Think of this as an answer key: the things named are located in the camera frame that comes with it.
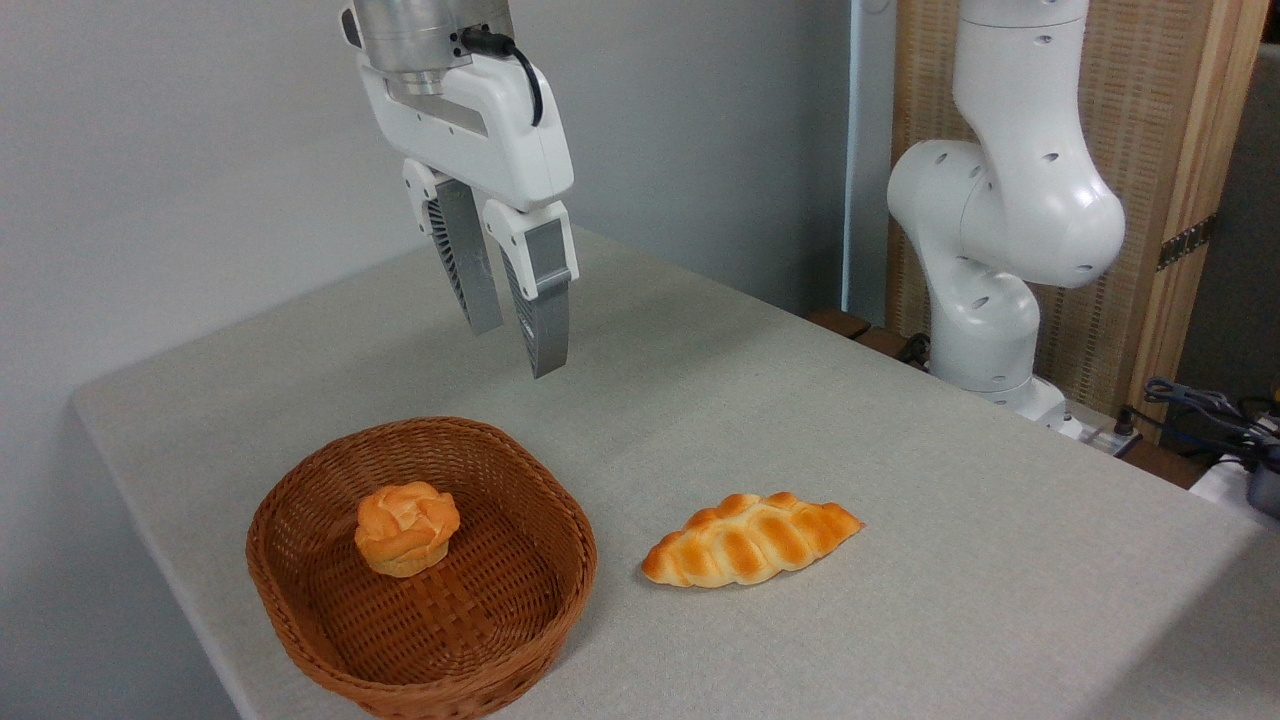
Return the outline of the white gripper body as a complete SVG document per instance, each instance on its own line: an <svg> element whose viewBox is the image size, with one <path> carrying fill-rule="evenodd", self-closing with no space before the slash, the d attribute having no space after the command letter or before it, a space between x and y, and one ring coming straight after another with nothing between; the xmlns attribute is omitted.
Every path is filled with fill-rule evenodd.
<svg viewBox="0 0 1280 720"><path fill-rule="evenodd" d="M364 54L357 63L381 132L406 158L520 211L573 187L564 127L545 77L538 78L543 115L534 126L531 91L517 61L476 55L444 74L442 94L402 97L393 92L393 78Z"/></svg>

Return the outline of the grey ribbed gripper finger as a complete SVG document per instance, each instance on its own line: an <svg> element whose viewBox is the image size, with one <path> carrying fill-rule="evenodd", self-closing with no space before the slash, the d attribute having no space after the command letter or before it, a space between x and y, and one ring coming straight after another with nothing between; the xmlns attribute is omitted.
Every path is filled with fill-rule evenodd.
<svg viewBox="0 0 1280 720"><path fill-rule="evenodd" d="M472 188L406 159L403 179L420 231L429 236L475 334L502 325L500 304Z"/></svg>
<svg viewBox="0 0 1280 720"><path fill-rule="evenodd" d="M567 210L559 201L529 213L488 199L483 220L498 242L531 372L541 378L566 364L570 283L580 277Z"/></svg>

